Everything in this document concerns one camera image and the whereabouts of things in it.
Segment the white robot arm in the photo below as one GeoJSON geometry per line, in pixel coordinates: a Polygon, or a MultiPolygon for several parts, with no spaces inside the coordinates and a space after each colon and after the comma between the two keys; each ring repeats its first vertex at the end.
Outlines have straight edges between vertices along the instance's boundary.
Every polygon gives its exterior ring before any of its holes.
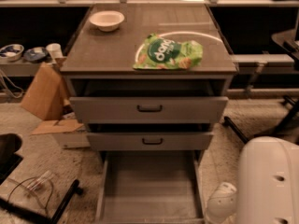
{"type": "Polygon", "coordinates": [[[237,184],[223,182],[209,197],[207,224],[299,224],[299,146],[280,138],[253,138],[238,163],[237,184]]]}

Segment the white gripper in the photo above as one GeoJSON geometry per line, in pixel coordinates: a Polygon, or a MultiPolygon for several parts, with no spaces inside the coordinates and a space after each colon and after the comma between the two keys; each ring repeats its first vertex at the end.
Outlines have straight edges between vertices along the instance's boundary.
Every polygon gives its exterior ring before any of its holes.
{"type": "Polygon", "coordinates": [[[209,197],[206,204],[208,224],[221,224],[236,209],[237,188],[228,182],[221,182],[209,197]]]}

